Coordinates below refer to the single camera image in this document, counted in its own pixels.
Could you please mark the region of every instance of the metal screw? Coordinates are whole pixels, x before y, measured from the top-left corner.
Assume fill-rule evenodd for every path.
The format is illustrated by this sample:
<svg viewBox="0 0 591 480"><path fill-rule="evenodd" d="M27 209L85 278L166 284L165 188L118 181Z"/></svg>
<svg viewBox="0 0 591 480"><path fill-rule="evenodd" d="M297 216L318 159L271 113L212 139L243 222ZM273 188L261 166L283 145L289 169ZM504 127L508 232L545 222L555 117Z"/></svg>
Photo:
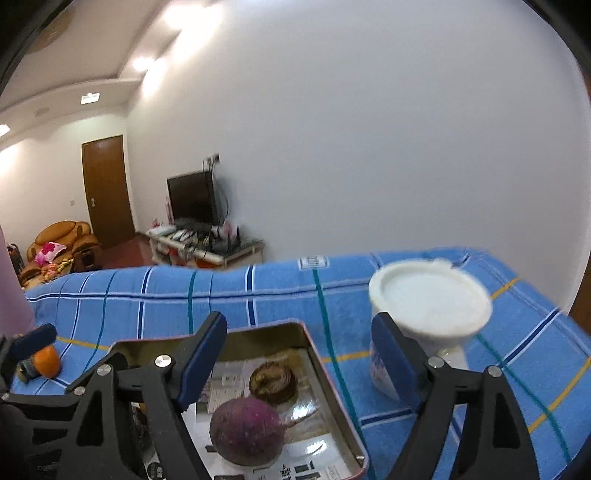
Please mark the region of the metal screw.
<svg viewBox="0 0 591 480"><path fill-rule="evenodd" d="M96 373L98 373L101 377L104 377L105 375L111 373L111 366L109 364L101 365L96 369Z"/></svg>
<svg viewBox="0 0 591 480"><path fill-rule="evenodd" d="M443 361L443 358L441 358L439 356L430 356L429 357L429 360L428 360L428 363L433 368L441 368L443 365L445 365L445 362Z"/></svg>
<svg viewBox="0 0 591 480"><path fill-rule="evenodd" d="M496 366L494 366L494 365L491 365L491 366L488 368L488 374L489 374L491 377L498 378L498 377L500 377L500 376L503 374L503 370L501 370L499 367L496 367Z"/></svg>
<svg viewBox="0 0 591 480"><path fill-rule="evenodd" d="M164 368L170 365L170 362L172 362L173 359L170 358L170 355L159 355L156 357L156 360L154 361L154 363L156 364L157 367L160 368Z"/></svg>

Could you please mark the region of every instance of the orange sofa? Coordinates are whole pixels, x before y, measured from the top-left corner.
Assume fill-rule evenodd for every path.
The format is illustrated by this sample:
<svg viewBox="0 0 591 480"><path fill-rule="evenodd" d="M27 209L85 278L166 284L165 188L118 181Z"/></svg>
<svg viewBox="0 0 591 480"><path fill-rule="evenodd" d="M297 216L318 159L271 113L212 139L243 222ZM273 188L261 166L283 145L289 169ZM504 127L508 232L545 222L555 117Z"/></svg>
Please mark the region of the orange sofa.
<svg viewBox="0 0 591 480"><path fill-rule="evenodd" d="M49 242L55 242L67 247L66 250L55 258L55 263L69 260L77 252L100 245L97 237L92 234L90 225L86 222L66 220L64 222L54 223L37 235L35 242L27 250L28 264L22 269L19 275L21 284L41 273L41 267L34 261L35 256L43 245Z"/></svg>

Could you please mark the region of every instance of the white wall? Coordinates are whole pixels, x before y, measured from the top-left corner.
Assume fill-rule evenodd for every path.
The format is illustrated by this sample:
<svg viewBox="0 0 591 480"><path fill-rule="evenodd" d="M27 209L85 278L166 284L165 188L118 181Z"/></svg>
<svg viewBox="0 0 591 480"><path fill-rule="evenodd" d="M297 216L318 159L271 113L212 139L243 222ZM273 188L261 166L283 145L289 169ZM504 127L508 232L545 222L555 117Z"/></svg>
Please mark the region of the white wall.
<svg viewBox="0 0 591 480"><path fill-rule="evenodd" d="M140 228L165 219L167 176L218 151L231 215L268 258L468 245L574 298L589 105L574 58L526 4L212 8L219 28L185 30L131 103Z"/></svg>
<svg viewBox="0 0 591 480"><path fill-rule="evenodd" d="M48 225L61 220L90 222L81 145L122 134L127 158L125 120L121 107L68 115L30 129L11 146L0 144L0 225L23 257Z"/></svg>

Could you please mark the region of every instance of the bed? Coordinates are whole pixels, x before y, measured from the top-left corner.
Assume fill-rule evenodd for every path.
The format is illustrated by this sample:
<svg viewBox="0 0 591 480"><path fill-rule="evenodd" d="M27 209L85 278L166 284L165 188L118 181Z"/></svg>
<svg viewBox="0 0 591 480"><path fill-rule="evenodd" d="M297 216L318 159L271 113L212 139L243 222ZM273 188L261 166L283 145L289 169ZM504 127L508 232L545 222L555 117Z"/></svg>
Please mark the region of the bed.
<svg viewBox="0 0 591 480"><path fill-rule="evenodd" d="M368 283L384 264L446 258L477 277L493 298L491 321L466 345L469 366L503 368L529 426L543 480L555 478L591 431L591 339L510 268L466 248L312 257L217 273L142 267L73 274L27 292L38 324L58 331L63 368L18 393L60 394L121 339L185 335L211 311L230 328L303 320L366 443L370 480L391 469L413 425L409 409L369 377ZM463 423L454 414L435 478L447 478Z"/></svg>

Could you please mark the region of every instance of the pink pillow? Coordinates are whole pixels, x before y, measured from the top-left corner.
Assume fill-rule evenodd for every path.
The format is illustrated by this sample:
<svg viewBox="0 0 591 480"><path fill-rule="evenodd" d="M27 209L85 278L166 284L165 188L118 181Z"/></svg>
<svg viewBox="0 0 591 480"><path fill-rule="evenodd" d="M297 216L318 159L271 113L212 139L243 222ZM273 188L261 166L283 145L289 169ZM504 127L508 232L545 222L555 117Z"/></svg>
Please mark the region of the pink pillow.
<svg viewBox="0 0 591 480"><path fill-rule="evenodd" d="M49 242L43 245L41 251L35 255L35 262L42 267L47 263L53 262L55 257L57 257L60 252L64 251L67 247L62 244L56 244L54 242Z"/></svg>

